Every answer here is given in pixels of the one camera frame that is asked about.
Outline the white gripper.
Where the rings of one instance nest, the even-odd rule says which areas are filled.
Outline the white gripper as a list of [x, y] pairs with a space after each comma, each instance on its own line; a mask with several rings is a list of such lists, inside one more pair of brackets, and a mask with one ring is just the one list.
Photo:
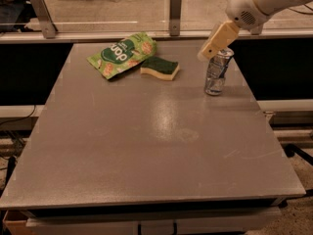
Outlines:
[[200, 61], [209, 61], [219, 51], [227, 48], [238, 38], [240, 28], [251, 30], [269, 20], [254, 0], [227, 0], [226, 15], [230, 21], [214, 26], [197, 54]]

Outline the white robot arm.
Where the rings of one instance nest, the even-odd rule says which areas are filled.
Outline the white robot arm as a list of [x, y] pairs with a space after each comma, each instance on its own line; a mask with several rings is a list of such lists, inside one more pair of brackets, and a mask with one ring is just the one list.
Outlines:
[[313, 0], [227, 0], [225, 13], [228, 20], [217, 23], [202, 45], [198, 58], [209, 61], [239, 37], [241, 29], [259, 34], [263, 25], [275, 14]]

